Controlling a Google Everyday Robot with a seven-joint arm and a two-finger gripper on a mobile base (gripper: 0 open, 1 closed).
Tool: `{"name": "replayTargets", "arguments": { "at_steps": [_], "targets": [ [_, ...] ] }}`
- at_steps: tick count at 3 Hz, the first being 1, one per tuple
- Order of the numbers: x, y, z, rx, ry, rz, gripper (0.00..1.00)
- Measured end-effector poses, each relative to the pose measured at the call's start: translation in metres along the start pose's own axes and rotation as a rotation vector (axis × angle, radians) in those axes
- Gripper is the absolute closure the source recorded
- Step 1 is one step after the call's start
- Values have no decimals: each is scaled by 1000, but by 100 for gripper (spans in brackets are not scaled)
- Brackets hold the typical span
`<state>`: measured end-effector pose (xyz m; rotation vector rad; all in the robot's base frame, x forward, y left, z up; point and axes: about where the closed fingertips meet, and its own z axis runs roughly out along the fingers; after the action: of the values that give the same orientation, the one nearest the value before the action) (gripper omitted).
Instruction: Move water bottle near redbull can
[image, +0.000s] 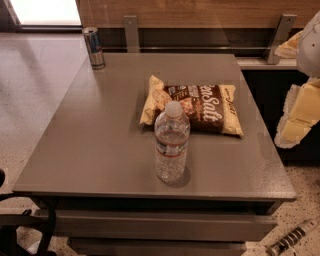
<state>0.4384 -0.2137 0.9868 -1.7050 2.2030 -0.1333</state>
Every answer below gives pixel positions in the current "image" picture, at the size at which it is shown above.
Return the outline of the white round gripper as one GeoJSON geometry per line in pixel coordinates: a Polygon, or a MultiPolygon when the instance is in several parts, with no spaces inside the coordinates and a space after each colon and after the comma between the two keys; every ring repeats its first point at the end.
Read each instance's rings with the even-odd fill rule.
{"type": "MultiPolygon", "coordinates": [[[[304,27],[279,45],[275,55],[295,58],[297,68],[309,77],[320,77],[320,11],[304,27]]],[[[289,149],[298,145],[314,125],[320,121],[320,79],[309,79],[302,86],[289,89],[274,142],[289,149]]]]}

